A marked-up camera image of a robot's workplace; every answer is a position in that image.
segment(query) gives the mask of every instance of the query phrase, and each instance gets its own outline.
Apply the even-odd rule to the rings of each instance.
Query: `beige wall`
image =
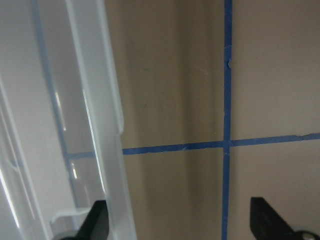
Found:
[[[124,148],[223,139],[223,0],[106,0]],[[320,132],[320,1],[233,3],[232,139]],[[320,226],[319,141],[232,148],[229,239],[251,196]],[[125,156],[139,240],[221,238],[221,148]]]

